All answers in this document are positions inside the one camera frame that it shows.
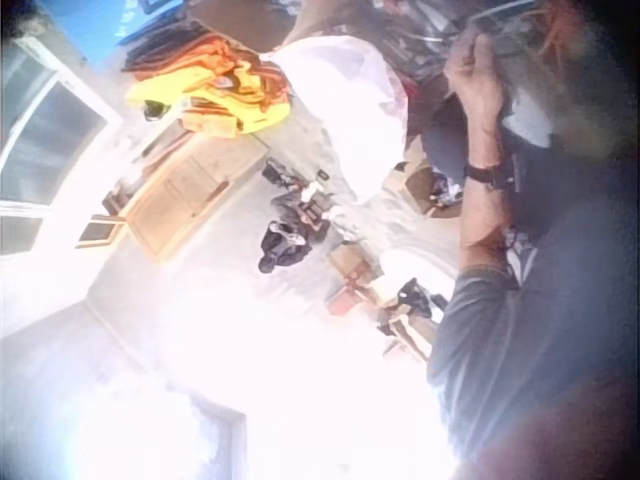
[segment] glass pane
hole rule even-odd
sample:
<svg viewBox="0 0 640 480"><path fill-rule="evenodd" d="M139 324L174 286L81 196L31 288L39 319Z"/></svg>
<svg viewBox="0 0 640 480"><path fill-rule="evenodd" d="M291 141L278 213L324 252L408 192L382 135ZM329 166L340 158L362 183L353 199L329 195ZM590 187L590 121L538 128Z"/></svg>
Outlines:
<svg viewBox="0 0 640 480"><path fill-rule="evenodd" d="M113 223L90 223L80 236L81 242L92 242L96 240L108 240L113 229L118 225Z"/></svg>
<svg viewBox="0 0 640 480"><path fill-rule="evenodd" d="M2 46L2 145L11 126L27 109L53 71L17 45Z"/></svg>
<svg viewBox="0 0 640 480"><path fill-rule="evenodd" d="M0 255L31 250L40 225L41 218L0 217Z"/></svg>
<svg viewBox="0 0 640 480"><path fill-rule="evenodd" d="M0 198L50 205L78 155L105 124L57 83L11 149L0 176Z"/></svg>

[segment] white plastic bag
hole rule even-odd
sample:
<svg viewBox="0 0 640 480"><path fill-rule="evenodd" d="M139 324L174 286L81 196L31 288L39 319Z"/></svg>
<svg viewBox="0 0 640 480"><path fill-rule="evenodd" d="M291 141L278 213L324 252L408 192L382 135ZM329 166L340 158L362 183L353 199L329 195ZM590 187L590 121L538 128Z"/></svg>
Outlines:
<svg viewBox="0 0 640 480"><path fill-rule="evenodd" d="M364 203L402 162L407 96L370 43L349 36L309 37L266 54L322 121L342 173Z"/></svg>

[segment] pile of clothes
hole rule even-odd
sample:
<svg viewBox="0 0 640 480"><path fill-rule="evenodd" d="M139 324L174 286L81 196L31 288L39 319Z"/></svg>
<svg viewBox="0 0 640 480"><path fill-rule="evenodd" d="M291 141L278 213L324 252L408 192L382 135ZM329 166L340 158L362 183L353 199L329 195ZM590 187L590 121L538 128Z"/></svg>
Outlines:
<svg viewBox="0 0 640 480"><path fill-rule="evenodd" d="M144 106L147 120L182 103L184 128L233 138L289 114L288 83L277 67L179 12L161 16L123 44L129 49L122 70L137 80L127 102Z"/></svg>

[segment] wristwatch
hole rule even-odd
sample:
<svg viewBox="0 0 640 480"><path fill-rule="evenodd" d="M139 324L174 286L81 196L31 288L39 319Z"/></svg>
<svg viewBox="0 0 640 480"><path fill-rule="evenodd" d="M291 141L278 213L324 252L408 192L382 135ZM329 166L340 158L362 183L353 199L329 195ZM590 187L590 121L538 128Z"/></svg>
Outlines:
<svg viewBox="0 0 640 480"><path fill-rule="evenodd" d="M464 167L464 177L484 183L489 190L504 190L513 183L513 175L507 171L505 163L491 168L477 168L472 165L466 165Z"/></svg>

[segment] hand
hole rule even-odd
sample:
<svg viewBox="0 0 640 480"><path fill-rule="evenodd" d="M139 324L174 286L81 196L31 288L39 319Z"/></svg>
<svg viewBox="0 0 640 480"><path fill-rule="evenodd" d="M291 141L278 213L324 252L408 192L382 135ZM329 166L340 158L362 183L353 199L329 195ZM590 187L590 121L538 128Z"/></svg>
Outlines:
<svg viewBox="0 0 640 480"><path fill-rule="evenodd" d="M491 40L472 27L456 40L444 66L470 126L494 131L504 104L504 91L494 68Z"/></svg>

